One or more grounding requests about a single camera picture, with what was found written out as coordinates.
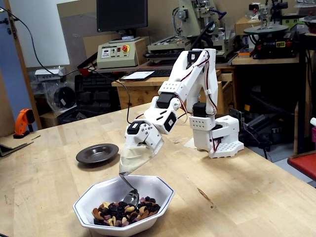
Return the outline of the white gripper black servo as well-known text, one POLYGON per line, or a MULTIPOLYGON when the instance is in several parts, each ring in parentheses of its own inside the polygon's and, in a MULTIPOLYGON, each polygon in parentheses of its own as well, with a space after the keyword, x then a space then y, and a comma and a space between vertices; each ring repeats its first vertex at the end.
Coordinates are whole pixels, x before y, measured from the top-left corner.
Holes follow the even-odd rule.
POLYGON ((153 159, 164 144, 161 133, 150 127, 148 119, 136 119, 125 131, 125 146, 120 154, 119 172, 132 173, 153 159))

